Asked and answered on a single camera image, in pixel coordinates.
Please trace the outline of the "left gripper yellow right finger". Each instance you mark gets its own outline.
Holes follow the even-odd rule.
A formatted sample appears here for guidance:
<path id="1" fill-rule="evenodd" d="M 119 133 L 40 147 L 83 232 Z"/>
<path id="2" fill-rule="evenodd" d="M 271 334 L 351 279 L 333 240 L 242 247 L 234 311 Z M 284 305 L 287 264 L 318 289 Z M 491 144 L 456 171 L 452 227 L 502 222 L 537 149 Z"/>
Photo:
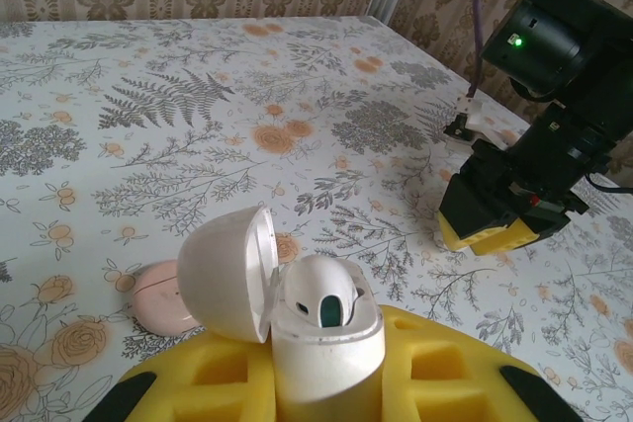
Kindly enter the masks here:
<path id="1" fill-rule="evenodd" d="M 528 364 L 458 330 L 381 307 L 383 421 L 580 421 Z"/>

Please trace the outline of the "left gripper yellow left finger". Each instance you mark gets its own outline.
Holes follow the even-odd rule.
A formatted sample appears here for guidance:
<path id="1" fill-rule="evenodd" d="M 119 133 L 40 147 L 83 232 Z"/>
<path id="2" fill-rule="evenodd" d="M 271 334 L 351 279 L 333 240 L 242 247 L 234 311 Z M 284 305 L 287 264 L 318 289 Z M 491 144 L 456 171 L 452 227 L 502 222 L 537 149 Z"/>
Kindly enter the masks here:
<path id="1" fill-rule="evenodd" d="M 101 400 L 103 421 L 277 421 L 271 343 L 205 331 L 134 366 Z"/>

